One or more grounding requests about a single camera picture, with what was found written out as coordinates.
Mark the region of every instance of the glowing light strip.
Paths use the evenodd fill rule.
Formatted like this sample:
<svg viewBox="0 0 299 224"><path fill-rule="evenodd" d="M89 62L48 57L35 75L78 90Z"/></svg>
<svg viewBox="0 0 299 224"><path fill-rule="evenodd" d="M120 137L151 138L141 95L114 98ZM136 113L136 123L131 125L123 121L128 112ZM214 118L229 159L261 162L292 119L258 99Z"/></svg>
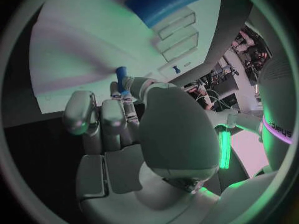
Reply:
<svg viewBox="0 0 299 224"><path fill-rule="evenodd" d="M263 116L263 125L265 128L273 134L276 138L280 139L281 141L287 143L287 144L292 144L292 138L286 137L282 135L281 133L277 132L277 130L273 129L267 122L265 117Z"/></svg>
<svg viewBox="0 0 299 224"><path fill-rule="evenodd" d="M229 168L229 159L231 152L231 135L230 132L221 131L219 132L219 143L220 143L220 164L219 167L223 169Z"/></svg>

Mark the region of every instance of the blue foam block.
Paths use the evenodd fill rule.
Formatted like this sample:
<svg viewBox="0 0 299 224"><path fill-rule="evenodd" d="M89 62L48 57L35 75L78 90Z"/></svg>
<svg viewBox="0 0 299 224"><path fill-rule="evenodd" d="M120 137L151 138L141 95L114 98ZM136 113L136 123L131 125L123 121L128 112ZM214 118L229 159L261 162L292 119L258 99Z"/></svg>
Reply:
<svg viewBox="0 0 299 224"><path fill-rule="evenodd" d="M128 0L126 5L149 27L197 0Z"/></svg>
<svg viewBox="0 0 299 224"><path fill-rule="evenodd" d="M126 91L123 86L123 78L127 76L127 68L125 66L121 66L116 69L116 75L117 75L117 83L118 83L118 90L119 93L122 95L126 95L129 93L129 91Z"/></svg>

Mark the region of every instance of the person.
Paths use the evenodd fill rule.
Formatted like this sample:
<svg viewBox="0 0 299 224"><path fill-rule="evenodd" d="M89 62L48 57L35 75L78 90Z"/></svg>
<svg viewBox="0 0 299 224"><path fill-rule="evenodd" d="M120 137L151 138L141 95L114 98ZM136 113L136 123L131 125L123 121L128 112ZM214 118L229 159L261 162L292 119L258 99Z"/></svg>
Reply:
<svg viewBox="0 0 299 224"><path fill-rule="evenodd" d="M249 37L249 35L247 35L245 32L243 32L242 30L240 31L240 34L242 36L243 39L241 40L234 40L232 43L232 46L235 48L235 50L240 53L240 52L244 52L247 51L247 49L251 46L255 45L255 42L252 38Z"/></svg>

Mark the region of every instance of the green led light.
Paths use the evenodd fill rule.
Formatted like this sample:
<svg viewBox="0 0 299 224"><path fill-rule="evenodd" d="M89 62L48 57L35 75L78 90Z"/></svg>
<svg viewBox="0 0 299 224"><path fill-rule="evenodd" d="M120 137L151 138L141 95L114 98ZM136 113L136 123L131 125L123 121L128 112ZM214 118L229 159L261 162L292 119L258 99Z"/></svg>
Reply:
<svg viewBox="0 0 299 224"><path fill-rule="evenodd" d="M228 131L219 132L219 143L220 143L220 164L219 167L223 169L229 168L229 159L231 152L231 134Z"/></svg>

